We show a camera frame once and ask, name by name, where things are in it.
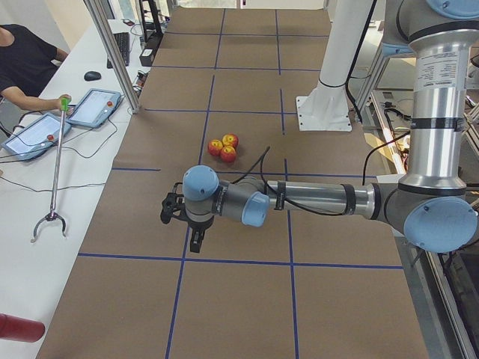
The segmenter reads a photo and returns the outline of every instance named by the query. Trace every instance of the person's hand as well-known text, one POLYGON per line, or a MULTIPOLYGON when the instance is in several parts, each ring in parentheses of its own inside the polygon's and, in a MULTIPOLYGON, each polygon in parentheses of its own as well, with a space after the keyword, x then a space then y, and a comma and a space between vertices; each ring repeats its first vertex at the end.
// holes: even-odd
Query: person's hand
MULTIPOLYGON (((67 94, 67 93, 64 93, 64 94, 61 95, 59 98, 57 98, 57 100, 56 100, 56 106, 57 106, 57 109, 60 110, 60 111, 61 111, 61 99, 63 99, 63 98, 67 98, 67 99, 69 99, 69 100, 72 99, 72 97, 71 97, 69 94, 67 94)), ((68 111, 67 111, 67 114, 72 114, 72 112, 73 112, 73 110, 72 110, 71 108, 69 108, 68 111)))

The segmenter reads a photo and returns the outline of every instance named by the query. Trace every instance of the green handle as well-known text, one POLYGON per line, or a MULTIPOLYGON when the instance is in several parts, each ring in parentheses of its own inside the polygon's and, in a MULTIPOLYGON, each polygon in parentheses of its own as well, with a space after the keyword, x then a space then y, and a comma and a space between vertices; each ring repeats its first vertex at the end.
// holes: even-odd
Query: green handle
POLYGON ((68 97, 62 97, 61 98, 61 110, 62 111, 68 111, 68 104, 70 103, 71 99, 68 97))

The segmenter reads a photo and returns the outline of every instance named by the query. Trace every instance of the blue joint cap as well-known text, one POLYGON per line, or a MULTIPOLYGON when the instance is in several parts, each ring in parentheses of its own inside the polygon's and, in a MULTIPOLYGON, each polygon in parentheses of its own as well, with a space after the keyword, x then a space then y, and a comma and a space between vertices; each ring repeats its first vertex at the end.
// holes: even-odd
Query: blue joint cap
POLYGON ((456 20, 471 20, 479 17, 478 0, 426 0, 440 15, 456 20))
POLYGON ((183 176, 183 194, 187 200, 206 200, 215 193, 218 184, 215 171, 208 166, 194 166, 183 176))
POLYGON ((413 245, 436 253, 455 251, 478 226, 476 212, 458 197, 437 197, 417 206, 404 222, 404 236, 413 245))
POLYGON ((269 209, 269 197, 256 191, 242 210, 241 222, 248 226, 261 227, 269 209))
POLYGON ((382 44, 382 54, 385 58, 395 55, 405 55, 414 53, 407 45, 394 45, 393 43, 382 44))

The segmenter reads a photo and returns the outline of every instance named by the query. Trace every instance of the tablet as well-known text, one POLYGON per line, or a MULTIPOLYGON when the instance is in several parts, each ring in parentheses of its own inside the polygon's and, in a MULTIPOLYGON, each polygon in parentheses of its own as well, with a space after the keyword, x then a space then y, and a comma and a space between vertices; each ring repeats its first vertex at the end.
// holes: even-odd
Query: tablet
POLYGON ((76 105, 67 122, 75 126, 97 128, 117 109, 121 93, 92 88, 76 105))
MULTIPOLYGON (((64 135, 70 129, 71 125, 65 123, 64 135)), ((19 133, 10 136, 1 146, 19 160, 28 161, 42 155, 56 144, 59 132, 60 118, 48 113, 36 119, 19 133)))

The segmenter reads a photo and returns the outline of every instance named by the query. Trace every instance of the apple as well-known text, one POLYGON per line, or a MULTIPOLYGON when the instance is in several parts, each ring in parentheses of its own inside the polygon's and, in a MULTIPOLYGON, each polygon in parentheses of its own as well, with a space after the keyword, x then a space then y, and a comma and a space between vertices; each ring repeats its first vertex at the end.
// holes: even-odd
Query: apple
POLYGON ((223 143, 220 140, 211 140, 208 142, 208 153, 211 156, 219 156, 219 153, 221 152, 223 148, 223 143))
POLYGON ((233 146, 224 146, 219 154, 223 162, 234 162, 237 159, 237 151, 233 146))
POLYGON ((239 139, 238 136, 236 136, 235 134, 227 133, 223 136, 222 142, 224 146, 232 146, 234 148, 237 148, 239 139))

